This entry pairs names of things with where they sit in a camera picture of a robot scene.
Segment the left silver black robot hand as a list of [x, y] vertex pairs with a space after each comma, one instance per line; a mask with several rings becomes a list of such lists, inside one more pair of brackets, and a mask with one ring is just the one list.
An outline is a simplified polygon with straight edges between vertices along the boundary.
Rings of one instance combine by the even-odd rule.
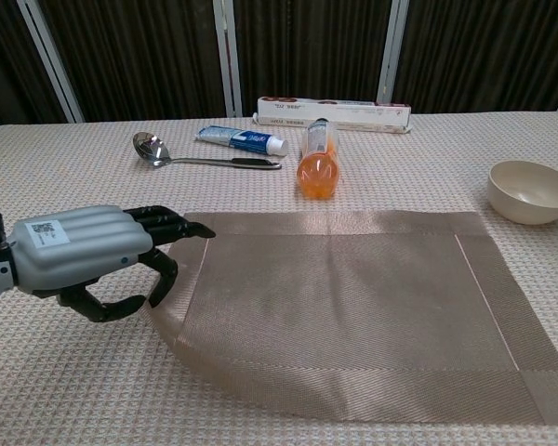
[[[215, 233], [162, 205], [122, 209], [95, 205], [26, 218], [15, 223], [7, 258], [13, 283], [39, 298], [59, 304], [93, 322], [124, 319], [144, 304], [157, 307], [173, 287], [178, 263], [161, 246], [180, 239], [210, 239]], [[120, 269], [142, 264], [158, 272], [149, 295], [101, 302], [88, 286]]]

